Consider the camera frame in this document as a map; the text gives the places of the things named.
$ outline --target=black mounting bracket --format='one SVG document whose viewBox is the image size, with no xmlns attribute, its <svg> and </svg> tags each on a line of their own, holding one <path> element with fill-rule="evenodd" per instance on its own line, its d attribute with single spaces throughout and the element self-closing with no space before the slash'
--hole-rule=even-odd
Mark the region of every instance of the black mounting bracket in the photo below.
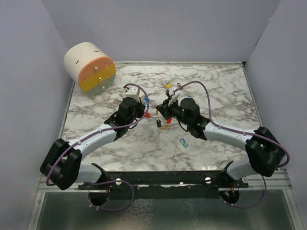
<svg viewBox="0 0 307 230">
<path fill-rule="evenodd" d="M 221 179 L 221 171 L 168 171 L 168 172 L 106 172 L 102 180 L 112 181 L 117 178 L 132 185 L 135 199 L 178 199 L 207 198 L 218 199 L 219 188 L 229 188 L 229 182 Z M 234 181 L 236 188 L 247 188 L 242 180 Z M 106 190 L 107 185 L 93 186 L 84 183 L 79 190 Z M 109 199 L 130 199 L 131 189 L 126 184 L 110 184 Z"/>
</svg>

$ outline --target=small object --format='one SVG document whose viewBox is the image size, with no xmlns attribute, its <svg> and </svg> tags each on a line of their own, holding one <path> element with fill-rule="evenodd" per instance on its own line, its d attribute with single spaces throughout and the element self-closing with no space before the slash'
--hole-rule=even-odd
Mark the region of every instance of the small object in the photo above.
<svg viewBox="0 0 307 230">
<path fill-rule="evenodd" d="M 187 148 L 189 145 L 187 144 L 186 140 L 184 140 L 183 138 L 180 139 L 181 144 L 183 145 L 183 147 Z"/>
<path fill-rule="evenodd" d="M 156 123 L 157 123 L 158 128 L 160 128 L 161 127 L 161 121 L 158 119 L 158 120 L 156 120 Z"/>
<path fill-rule="evenodd" d="M 166 126 L 161 126 L 161 129 L 171 129 L 171 126 L 170 125 L 166 125 Z"/>
<path fill-rule="evenodd" d="M 120 179 L 120 178 L 117 178 L 116 180 L 117 180 L 117 181 L 115 182 L 115 184 L 116 184 L 116 185 L 121 185 L 121 179 Z"/>
<path fill-rule="evenodd" d="M 211 178 L 210 177 L 206 177 L 205 178 L 205 183 L 206 184 L 211 184 Z"/>
</svg>

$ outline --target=light purple wall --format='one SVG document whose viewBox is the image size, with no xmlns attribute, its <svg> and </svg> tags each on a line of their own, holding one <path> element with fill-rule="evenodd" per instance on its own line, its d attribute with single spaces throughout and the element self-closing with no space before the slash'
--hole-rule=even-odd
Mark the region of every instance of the light purple wall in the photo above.
<svg viewBox="0 0 307 230">
<path fill-rule="evenodd" d="M 281 1 L 246 70 L 265 126 L 290 152 L 286 168 L 307 228 L 307 1 Z"/>
<path fill-rule="evenodd" d="M 71 87 L 66 51 L 40 0 L 0 2 L 1 230 L 27 228 Z"/>
<path fill-rule="evenodd" d="M 279 0 L 42 0 L 67 48 L 115 61 L 246 61 Z"/>
</svg>

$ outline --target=screw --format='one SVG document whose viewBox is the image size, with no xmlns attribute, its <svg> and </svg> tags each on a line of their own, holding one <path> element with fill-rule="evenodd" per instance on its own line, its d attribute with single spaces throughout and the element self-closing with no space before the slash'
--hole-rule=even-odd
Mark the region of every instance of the screw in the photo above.
<svg viewBox="0 0 307 230">
<path fill-rule="evenodd" d="M 206 184 L 211 184 L 211 178 L 210 177 L 206 177 L 205 178 L 205 183 Z"/>
<path fill-rule="evenodd" d="M 242 177 L 242 182 L 247 184 L 248 183 L 248 178 L 246 176 L 243 176 Z"/>
</svg>

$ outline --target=purple cable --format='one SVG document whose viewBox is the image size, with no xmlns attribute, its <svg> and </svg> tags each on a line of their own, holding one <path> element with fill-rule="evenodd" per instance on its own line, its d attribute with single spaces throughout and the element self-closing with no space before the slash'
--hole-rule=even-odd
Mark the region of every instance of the purple cable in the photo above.
<svg viewBox="0 0 307 230">
<path fill-rule="evenodd" d="M 178 90 L 181 90 L 181 89 L 183 89 L 184 87 L 186 87 L 187 85 L 190 85 L 190 84 L 192 84 L 192 83 L 198 83 L 198 84 L 202 85 L 202 87 L 205 89 L 205 91 L 206 91 L 206 93 L 207 93 L 209 119 L 210 119 L 210 121 L 212 122 L 212 124 L 214 124 L 216 127 L 219 127 L 219 128 L 222 128 L 222 129 L 225 129 L 225 130 L 227 130 L 227 131 L 234 132 L 234 133 L 239 133 L 239 134 L 243 134 L 243 135 L 255 136 L 255 137 L 261 138 L 261 139 L 263 139 L 263 140 L 266 140 L 266 141 L 268 141 L 268 142 L 270 142 L 270 143 L 276 145 L 277 147 L 281 148 L 281 149 L 283 150 L 283 152 L 284 152 L 284 153 L 286 154 L 286 156 L 287 156 L 287 160 L 285 161 L 285 163 L 283 163 L 283 164 L 281 164 L 281 165 L 278 165 L 278 167 L 284 167 L 284 166 L 286 166 L 286 165 L 289 163 L 289 161 L 290 161 L 290 155 L 289 155 L 288 151 L 287 151 L 283 146 L 281 146 L 279 143 L 277 143 L 276 141 L 273 141 L 273 140 L 271 140 L 271 139 L 269 139 L 269 138 L 266 138 L 266 137 L 261 136 L 261 135 L 256 134 L 256 133 L 249 133 L 249 132 L 244 133 L 244 132 L 242 132 L 242 131 L 238 131 L 238 130 L 235 130 L 235 129 L 232 129 L 232 128 L 220 126 L 220 125 L 218 125 L 217 123 L 215 123 L 215 122 L 213 121 L 213 119 L 212 119 L 212 116 L 211 116 L 211 104 L 210 104 L 209 92 L 208 92 L 206 86 L 205 86 L 203 83 L 201 83 L 200 81 L 198 81 L 198 80 L 190 81 L 189 83 L 184 84 L 184 85 L 182 85 L 181 87 L 175 89 L 174 92 L 177 92 Z"/>
<path fill-rule="evenodd" d="M 264 193 L 263 193 L 262 198 L 260 199 L 260 201 L 258 201 L 257 203 L 255 203 L 253 205 L 250 205 L 250 206 L 237 206 L 237 205 L 230 204 L 230 203 L 228 203 L 226 201 L 224 201 L 224 203 L 227 204 L 228 206 L 236 207 L 236 208 L 242 208 L 242 209 L 256 207 L 257 205 L 261 204 L 264 201 L 264 198 L 267 196 L 267 183 L 265 182 L 265 179 L 264 179 L 263 176 L 262 176 L 262 179 L 263 179 L 263 183 L 264 183 Z"/>
<path fill-rule="evenodd" d="M 124 86 L 124 88 L 127 87 L 128 85 L 132 85 L 132 86 L 138 87 L 140 90 L 142 90 L 142 92 L 144 93 L 145 97 L 148 98 L 147 93 L 145 92 L 145 90 L 144 90 L 141 86 L 136 85 L 136 84 L 133 84 L 133 83 L 129 83 L 129 84 L 126 84 L 126 85 Z M 102 132 L 109 131 L 109 130 L 114 130 L 114 129 L 126 128 L 126 127 L 129 127 L 129 126 L 133 126 L 133 125 L 139 123 L 139 122 L 145 117 L 145 115 L 146 115 L 146 113 L 148 112 L 148 110 L 149 110 L 149 103 L 147 103 L 146 111 L 144 112 L 143 116 L 142 116 L 139 120 L 137 120 L 137 121 L 135 121 L 135 122 L 132 122 L 131 124 L 124 125 L 124 126 L 110 127 L 110 128 L 105 128 L 105 129 L 102 129 L 102 130 L 98 130 L 98 131 L 96 131 L 96 132 L 94 132 L 94 133 L 91 133 L 91 134 L 89 134 L 88 136 L 84 137 L 84 138 L 81 139 L 80 141 L 78 141 L 78 142 L 76 142 L 76 143 L 70 145 L 70 146 L 59 156 L 59 158 L 56 160 L 56 162 L 55 162 L 55 163 L 53 164 L 53 166 L 51 167 L 51 169 L 50 169 L 50 171 L 49 171 L 49 173 L 48 173 L 48 175 L 47 175 L 46 185 L 47 185 L 47 186 L 54 186 L 54 184 L 50 184 L 50 183 L 49 183 L 49 180 L 50 180 L 50 178 L 51 178 L 51 175 L 52 175 L 54 169 L 56 168 L 56 166 L 58 165 L 58 163 L 61 161 L 61 159 L 62 159 L 63 157 L 65 157 L 65 155 L 66 155 L 73 147 L 75 147 L 76 145 L 78 145 L 78 143 L 81 143 L 81 142 L 87 140 L 88 138 L 91 138 L 92 136 L 98 134 L 98 133 L 102 133 Z"/>
<path fill-rule="evenodd" d="M 127 181 L 119 181 L 119 180 L 118 181 L 107 181 L 107 182 L 102 182 L 102 183 L 93 183 L 93 184 L 91 183 L 91 185 L 104 185 L 104 184 L 110 184 L 110 183 L 115 183 L 115 182 L 123 182 L 123 183 L 127 184 L 130 187 L 130 189 L 132 191 L 132 196 L 131 196 L 131 200 L 130 200 L 129 204 L 127 204 L 125 207 L 120 207 L 120 208 L 100 207 L 100 206 L 93 205 L 90 197 L 88 196 L 88 201 L 91 204 L 90 207 L 94 206 L 95 208 L 98 208 L 98 209 L 101 209 L 101 210 L 106 210 L 106 211 L 122 211 L 122 210 L 127 209 L 130 205 L 132 205 L 133 200 L 134 200 L 134 190 L 133 190 L 132 185 L 130 185 Z"/>
</svg>

